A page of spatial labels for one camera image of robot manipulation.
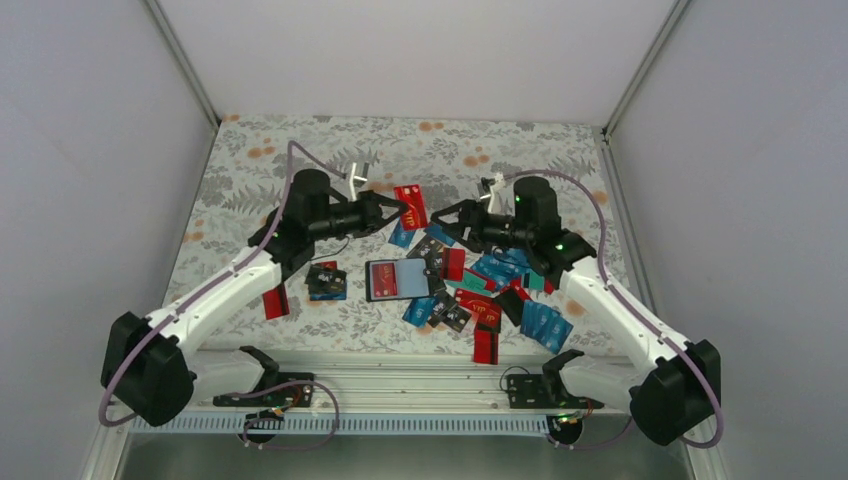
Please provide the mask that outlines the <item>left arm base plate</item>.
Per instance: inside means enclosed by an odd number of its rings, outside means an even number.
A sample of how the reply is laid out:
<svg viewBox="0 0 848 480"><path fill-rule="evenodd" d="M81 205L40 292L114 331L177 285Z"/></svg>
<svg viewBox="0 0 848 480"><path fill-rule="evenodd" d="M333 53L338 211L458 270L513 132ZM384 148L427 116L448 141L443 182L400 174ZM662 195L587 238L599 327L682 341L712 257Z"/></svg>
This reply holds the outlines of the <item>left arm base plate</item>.
<svg viewBox="0 0 848 480"><path fill-rule="evenodd" d="M315 375L311 372L266 374L252 391L259 393L267 390L262 396L221 395L214 397L212 403L216 407L305 408L311 405L313 394L313 386L306 384L306 381L314 380Z"/></svg>

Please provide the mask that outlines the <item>black card holder wallet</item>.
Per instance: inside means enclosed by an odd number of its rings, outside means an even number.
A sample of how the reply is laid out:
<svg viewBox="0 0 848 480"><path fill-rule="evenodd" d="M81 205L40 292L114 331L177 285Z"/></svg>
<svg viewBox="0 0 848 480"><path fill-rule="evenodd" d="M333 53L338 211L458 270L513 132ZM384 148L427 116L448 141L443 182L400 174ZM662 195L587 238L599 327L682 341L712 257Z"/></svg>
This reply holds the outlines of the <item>black card holder wallet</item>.
<svg viewBox="0 0 848 480"><path fill-rule="evenodd" d="M398 295L390 298L374 298L371 291L370 264L372 262L394 262L397 274ZM431 297L446 289L439 273L423 258L372 260L365 263L365 298L368 302L411 300Z"/></svg>

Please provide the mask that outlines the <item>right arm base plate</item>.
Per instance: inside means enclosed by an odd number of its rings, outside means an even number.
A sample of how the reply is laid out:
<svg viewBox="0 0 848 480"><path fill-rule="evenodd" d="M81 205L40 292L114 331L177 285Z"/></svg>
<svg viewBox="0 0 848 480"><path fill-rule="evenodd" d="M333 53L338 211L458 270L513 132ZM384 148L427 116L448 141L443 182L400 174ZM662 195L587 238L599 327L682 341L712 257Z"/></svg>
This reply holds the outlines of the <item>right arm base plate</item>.
<svg viewBox="0 0 848 480"><path fill-rule="evenodd" d="M505 380L509 407L513 410L603 409L593 399L575 397L563 391L551 393L539 374L509 374Z"/></svg>

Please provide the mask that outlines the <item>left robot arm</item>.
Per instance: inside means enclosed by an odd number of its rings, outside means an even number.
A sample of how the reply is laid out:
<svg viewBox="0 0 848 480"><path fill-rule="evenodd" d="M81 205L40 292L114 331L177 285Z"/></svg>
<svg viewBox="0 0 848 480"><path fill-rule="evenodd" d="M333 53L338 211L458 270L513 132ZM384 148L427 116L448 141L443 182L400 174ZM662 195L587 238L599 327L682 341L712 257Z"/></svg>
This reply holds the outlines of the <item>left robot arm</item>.
<svg viewBox="0 0 848 480"><path fill-rule="evenodd" d="M407 209L404 202L372 190L350 200L317 169L295 173L279 206L226 267L165 307L145 316L127 312L114 321L100 377L101 424L113 423L107 417L112 399L151 426L213 397L270 402L278 391L276 361L256 347L213 352L202 350L202 344L249 302L306 265L317 242L368 236Z"/></svg>

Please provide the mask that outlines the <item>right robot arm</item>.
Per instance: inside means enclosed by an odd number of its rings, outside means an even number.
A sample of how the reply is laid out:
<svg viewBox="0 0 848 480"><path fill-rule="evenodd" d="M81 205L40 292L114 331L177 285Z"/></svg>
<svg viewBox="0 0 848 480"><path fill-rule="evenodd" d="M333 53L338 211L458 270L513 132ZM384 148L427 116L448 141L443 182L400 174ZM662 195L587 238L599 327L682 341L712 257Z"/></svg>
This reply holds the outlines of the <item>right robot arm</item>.
<svg viewBox="0 0 848 480"><path fill-rule="evenodd" d="M689 341L607 272L604 246L592 246L563 226L551 175L544 170L510 175L511 215L492 212L496 195L489 193L438 210L430 219L472 252L523 250L533 271L600 322L629 359L621 367L578 350L557 354L542 367L541 391L549 404L598 400L629 414L658 445L680 440L692 448L717 446L725 430L717 348L707 340Z"/></svg>

